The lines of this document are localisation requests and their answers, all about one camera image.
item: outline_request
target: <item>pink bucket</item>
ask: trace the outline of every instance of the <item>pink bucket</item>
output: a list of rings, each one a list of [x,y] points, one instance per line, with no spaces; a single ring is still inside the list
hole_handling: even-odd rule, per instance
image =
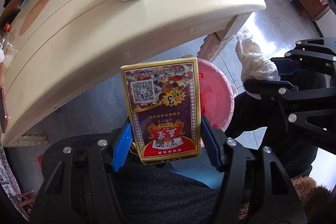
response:
[[[231,85],[215,65],[198,58],[201,115],[205,114],[211,126],[225,131],[230,124],[235,100]]]

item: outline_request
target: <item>wooden stool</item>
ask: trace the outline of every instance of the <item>wooden stool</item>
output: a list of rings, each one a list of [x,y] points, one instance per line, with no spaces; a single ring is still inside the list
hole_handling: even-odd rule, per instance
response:
[[[32,198],[27,198],[27,196],[32,193],[34,193],[34,190],[30,190],[28,192],[11,197],[11,200],[15,203],[15,205],[19,208],[20,212],[23,213],[27,219],[29,219],[29,215],[27,211],[24,209],[24,206],[29,205],[30,209],[32,208],[32,203],[34,202],[36,196]]]

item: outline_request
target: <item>poker card box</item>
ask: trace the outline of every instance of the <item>poker card box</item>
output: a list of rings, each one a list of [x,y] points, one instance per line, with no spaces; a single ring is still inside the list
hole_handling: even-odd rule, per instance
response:
[[[135,147],[143,164],[198,157],[201,115],[196,58],[121,67]]]

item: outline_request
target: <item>barcode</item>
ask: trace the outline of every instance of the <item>barcode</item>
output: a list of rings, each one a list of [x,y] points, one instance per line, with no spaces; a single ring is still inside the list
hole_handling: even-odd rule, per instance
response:
[[[154,82],[150,80],[131,82],[134,103],[155,102]]]

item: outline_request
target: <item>snack wrapper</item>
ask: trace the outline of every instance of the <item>snack wrapper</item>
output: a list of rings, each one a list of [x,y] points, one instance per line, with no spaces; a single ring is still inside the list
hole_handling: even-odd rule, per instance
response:
[[[198,157],[201,114],[196,58],[123,66],[121,75],[141,162]]]

